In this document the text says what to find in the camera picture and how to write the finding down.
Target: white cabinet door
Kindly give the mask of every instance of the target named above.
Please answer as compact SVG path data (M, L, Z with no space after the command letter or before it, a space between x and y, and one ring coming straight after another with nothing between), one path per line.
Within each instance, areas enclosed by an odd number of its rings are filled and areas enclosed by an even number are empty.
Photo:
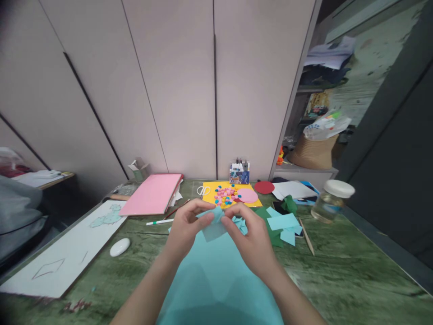
M315 0L215 0L218 177L267 180Z
M3 13L0 111L53 169L101 199L126 181L37 0Z
M120 0L41 0L130 177L135 157L167 173Z
M124 0L170 173L216 177L212 0Z

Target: jar lid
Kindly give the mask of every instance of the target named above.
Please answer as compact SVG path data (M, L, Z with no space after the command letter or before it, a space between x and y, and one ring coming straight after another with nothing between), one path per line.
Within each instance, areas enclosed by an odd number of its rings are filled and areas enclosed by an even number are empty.
M355 188L343 181L328 180L323 187L329 194L341 197L343 199L350 198L355 193Z

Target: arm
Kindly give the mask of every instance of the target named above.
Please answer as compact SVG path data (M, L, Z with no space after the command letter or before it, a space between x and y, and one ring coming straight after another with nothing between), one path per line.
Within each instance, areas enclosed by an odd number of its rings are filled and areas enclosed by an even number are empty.
M195 199L176 212L164 250L119 309L112 325L155 324L176 271L194 244L195 235L213 220L213 214L200 219L195 216L214 207Z
M243 235L232 222L240 214L248 227ZM221 222L238 247L245 264L271 290L285 324L326 324L316 308L298 289L284 268L278 263L267 233L265 221L250 208L238 203L225 212Z

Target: yellow paper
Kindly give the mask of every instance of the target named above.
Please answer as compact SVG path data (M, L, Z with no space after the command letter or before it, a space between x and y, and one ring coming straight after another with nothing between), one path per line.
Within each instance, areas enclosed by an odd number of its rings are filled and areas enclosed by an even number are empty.
M218 186L221 186L222 188L226 187L232 187L231 184L228 181L216 181L216 182L203 182L203 187L210 187L211 191L207 195L203 195L203 201L215 204L215 195L217 194L215 190L218 188ZM235 184L235 189L241 189L241 188L248 188L250 190L254 190L253 187L250 184ZM229 208L230 206L236 204L236 202L233 202L232 204L221 204L221 209ZM255 201L254 203L245 203L246 206L254 207L254 206L263 206L263 204L260 202L259 199Z

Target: white scissors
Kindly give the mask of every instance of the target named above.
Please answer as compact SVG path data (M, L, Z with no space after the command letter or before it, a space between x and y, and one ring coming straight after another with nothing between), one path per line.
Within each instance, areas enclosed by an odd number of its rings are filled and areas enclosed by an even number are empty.
M197 189L197 194L200 196L208 195L210 192L211 192L211 188L209 186L206 186L206 187L199 186Z

